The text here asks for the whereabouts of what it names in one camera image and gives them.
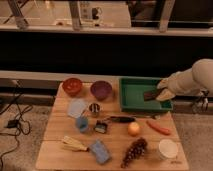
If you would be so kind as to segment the cream cloth-covered gripper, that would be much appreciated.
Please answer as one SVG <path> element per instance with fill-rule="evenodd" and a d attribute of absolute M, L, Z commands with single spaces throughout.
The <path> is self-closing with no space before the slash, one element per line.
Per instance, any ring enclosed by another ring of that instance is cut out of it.
<path fill-rule="evenodd" d="M 165 101 L 174 98 L 176 95 L 187 94 L 195 89 L 195 81 L 192 71 L 178 71 L 167 78 L 163 78 L 157 88 L 161 93 L 156 97 L 157 101 Z"/>

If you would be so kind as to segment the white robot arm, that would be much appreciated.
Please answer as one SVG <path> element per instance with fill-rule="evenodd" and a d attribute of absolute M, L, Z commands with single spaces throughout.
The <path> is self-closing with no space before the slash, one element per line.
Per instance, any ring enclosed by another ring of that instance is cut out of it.
<path fill-rule="evenodd" d="M 213 59 L 200 59 L 190 69 L 178 71 L 163 78 L 157 88 L 162 92 L 157 101 L 165 101 L 177 95 L 198 94 L 202 90 L 213 93 Z"/>

